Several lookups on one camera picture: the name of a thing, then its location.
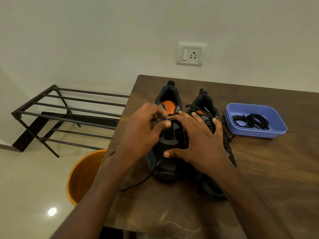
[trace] hand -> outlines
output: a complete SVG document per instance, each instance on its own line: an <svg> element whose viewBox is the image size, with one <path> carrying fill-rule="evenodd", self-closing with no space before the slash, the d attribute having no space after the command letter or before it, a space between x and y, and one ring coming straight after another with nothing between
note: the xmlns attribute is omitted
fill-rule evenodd
<svg viewBox="0 0 319 239"><path fill-rule="evenodd" d="M213 134L205 122L195 112L191 117L185 112L171 116L186 129L189 138L188 149L173 148L164 152L166 158L182 158L192 164L198 171L210 175L224 165L232 165L223 145L223 128L221 122L213 118L216 131Z"/></svg>
<svg viewBox="0 0 319 239"><path fill-rule="evenodd" d="M152 120L158 115L168 116L166 110L158 105L145 103L130 117L122 141L115 154L129 157L132 162L148 153L159 141L160 133L170 127L170 121L158 122L152 127Z"/></svg>

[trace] electrical socket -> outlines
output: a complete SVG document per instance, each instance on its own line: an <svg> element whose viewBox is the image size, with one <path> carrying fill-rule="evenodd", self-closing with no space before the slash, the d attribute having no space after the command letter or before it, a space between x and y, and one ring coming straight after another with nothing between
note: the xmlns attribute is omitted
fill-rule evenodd
<svg viewBox="0 0 319 239"><path fill-rule="evenodd" d="M205 43L178 43L178 65L202 66L207 44Z"/></svg>

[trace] orange bucket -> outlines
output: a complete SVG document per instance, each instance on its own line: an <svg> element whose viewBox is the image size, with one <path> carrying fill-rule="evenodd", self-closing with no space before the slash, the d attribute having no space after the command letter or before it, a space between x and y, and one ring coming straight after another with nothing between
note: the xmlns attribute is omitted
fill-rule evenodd
<svg viewBox="0 0 319 239"><path fill-rule="evenodd" d="M66 194L72 205L76 206L90 189L105 153L106 149L94 151L74 165L66 183Z"/></svg>

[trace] shoe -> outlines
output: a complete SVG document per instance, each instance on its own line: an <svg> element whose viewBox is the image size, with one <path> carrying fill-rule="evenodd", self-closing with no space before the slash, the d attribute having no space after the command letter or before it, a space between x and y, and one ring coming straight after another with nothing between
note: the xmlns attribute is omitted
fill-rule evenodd
<svg viewBox="0 0 319 239"><path fill-rule="evenodd" d="M212 119L216 118L217 120L220 120L220 116L216 107L213 104L212 98L207 94L206 89L204 88L200 89L199 95L196 97L193 103L191 105L187 105L186 108L187 107L189 107L189 109L187 110L187 113L189 115L191 115L192 112L195 112L197 115L199 115L202 118L202 120L206 123L208 128L211 130L211 132L215 133L215 125ZM232 162L232 164L235 167L237 167L236 161L232 153L232 149L229 144L231 143L231 139L233 139L233 137L229 138L227 133L223 131L224 148L226 152L228 153L229 160ZM198 194L200 194L200 190L201 188L203 188L210 196L218 200L227 200L222 190L219 188L217 183L212 178L198 171L196 171L196 174L197 174L197 178L200 181Z"/></svg>
<svg viewBox="0 0 319 239"><path fill-rule="evenodd" d="M169 81L163 86L155 100L155 104L164 108L169 116L178 114L182 104L174 81ZM183 127L178 121L171 120L172 126L165 129L159 137L159 142L146 155L149 170L156 177L165 180L174 180L178 177L184 160L180 158L165 158L163 153L172 148L184 149Z"/></svg>

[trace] forearm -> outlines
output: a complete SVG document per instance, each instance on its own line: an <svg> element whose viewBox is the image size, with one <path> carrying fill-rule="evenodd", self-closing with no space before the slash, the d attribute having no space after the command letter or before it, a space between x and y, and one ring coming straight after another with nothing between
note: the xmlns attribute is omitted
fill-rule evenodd
<svg viewBox="0 0 319 239"><path fill-rule="evenodd" d="M226 165L217 183L229 200L248 239L293 238L239 169Z"/></svg>
<svg viewBox="0 0 319 239"><path fill-rule="evenodd" d="M85 197L51 237L98 238L129 164L115 154L106 158Z"/></svg>

